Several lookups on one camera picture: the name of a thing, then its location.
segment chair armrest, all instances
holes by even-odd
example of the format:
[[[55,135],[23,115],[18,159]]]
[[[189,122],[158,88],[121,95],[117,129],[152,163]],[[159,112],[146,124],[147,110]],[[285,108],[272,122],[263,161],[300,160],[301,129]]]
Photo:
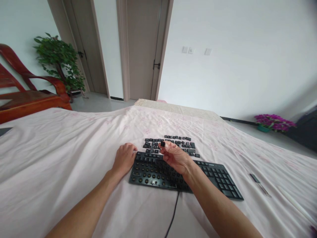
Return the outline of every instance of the chair armrest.
[[[34,74],[23,74],[27,78],[40,78],[49,81],[56,89],[56,93],[61,97],[63,102],[69,102],[70,98],[66,93],[65,85],[57,78],[52,76],[36,76]]]

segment door frame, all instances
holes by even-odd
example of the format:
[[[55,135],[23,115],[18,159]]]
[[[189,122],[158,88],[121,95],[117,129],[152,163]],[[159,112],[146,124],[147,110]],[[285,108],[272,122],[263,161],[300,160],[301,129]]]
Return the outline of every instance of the door frame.
[[[130,99],[130,78],[129,78],[129,53],[128,53],[128,27],[127,27],[127,0],[117,0],[117,15],[118,15],[118,29],[119,29],[119,44],[120,44],[120,57],[121,57],[121,71],[123,83],[123,99],[128,101]],[[168,9],[166,16],[166,26],[164,32],[161,66],[158,74],[158,85],[156,89],[155,100],[159,96],[159,86],[161,83],[162,70],[164,66],[164,58],[167,44],[167,37],[169,25],[171,22],[172,8],[174,0],[168,0]]]
[[[52,12],[52,15],[53,15],[53,18],[54,18],[54,21],[55,21],[55,24],[57,26],[57,29],[58,29],[58,32],[59,32],[61,39],[63,41],[65,41],[66,43],[70,43],[74,47],[75,51],[78,51],[74,35],[72,33],[72,30],[71,30],[71,27],[69,24],[69,20],[68,20],[68,16],[67,16],[67,13],[65,10],[63,0],[47,0],[47,1],[49,3],[49,6],[50,6],[50,9],[51,9],[51,12]],[[61,4],[63,6],[63,10],[64,10],[63,12],[60,11]],[[95,23],[94,27],[96,28],[96,33],[97,33],[98,47],[99,47],[100,56],[101,56],[100,60],[101,60],[104,80],[105,80],[106,88],[107,88],[107,97],[110,98],[109,86],[108,86],[108,81],[107,81],[105,62],[104,62],[104,58],[103,58],[103,54],[102,54],[100,34],[99,34],[99,28],[98,28],[98,23],[97,23],[94,1],[90,0],[90,4],[91,4],[91,8],[92,8],[92,15],[93,15],[94,23]],[[77,64],[78,64],[80,71],[82,72],[82,74],[85,77],[85,80],[84,80],[85,89],[89,92],[90,88],[88,86],[85,71],[84,71],[84,68],[82,66],[82,63],[81,63],[79,57],[77,59]]]

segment plant pot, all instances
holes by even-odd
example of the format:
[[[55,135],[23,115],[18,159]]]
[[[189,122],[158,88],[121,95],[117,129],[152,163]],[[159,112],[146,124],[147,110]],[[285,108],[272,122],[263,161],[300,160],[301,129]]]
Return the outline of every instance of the plant pot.
[[[71,90],[71,92],[72,92],[73,96],[78,95],[78,94],[81,93],[80,90]]]
[[[266,127],[261,126],[261,125],[258,125],[258,130],[262,131],[262,132],[269,132],[272,129],[271,128],[266,128]]]

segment black cable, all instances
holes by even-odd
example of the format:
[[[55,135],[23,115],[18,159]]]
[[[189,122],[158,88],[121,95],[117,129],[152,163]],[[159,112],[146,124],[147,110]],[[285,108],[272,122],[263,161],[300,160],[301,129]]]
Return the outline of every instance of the black cable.
[[[177,199],[176,199],[176,203],[175,203],[175,208],[174,208],[173,217],[172,217],[171,223],[170,223],[170,225],[169,225],[169,227],[168,227],[168,230],[167,230],[167,232],[166,232],[165,238],[167,238],[169,229],[171,228],[172,223],[173,223],[173,220],[174,220],[175,211],[176,211],[176,206],[177,206],[177,201],[178,201],[178,196],[179,196],[179,191],[178,191],[178,194],[177,194]]]

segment light switch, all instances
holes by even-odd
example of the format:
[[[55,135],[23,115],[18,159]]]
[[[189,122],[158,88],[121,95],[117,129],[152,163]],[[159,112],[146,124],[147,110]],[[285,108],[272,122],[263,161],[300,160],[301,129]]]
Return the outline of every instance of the light switch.
[[[207,48],[205,51],[205,55],[210,55],[211,54],[211,49]]]
[[[194,48],[192,48],[192,47],[190,47],[190,48],[189,48],[188,53],[189,53],[189,54],[193,54],[193,53],[194,53],[194,51],[195,51],[195,49],[194,49]]]
[[[188,47],[187,47],[187,46],[183,46],[182,52],[185,53],[185,54],[187,54],[187,52],[188,52]]]

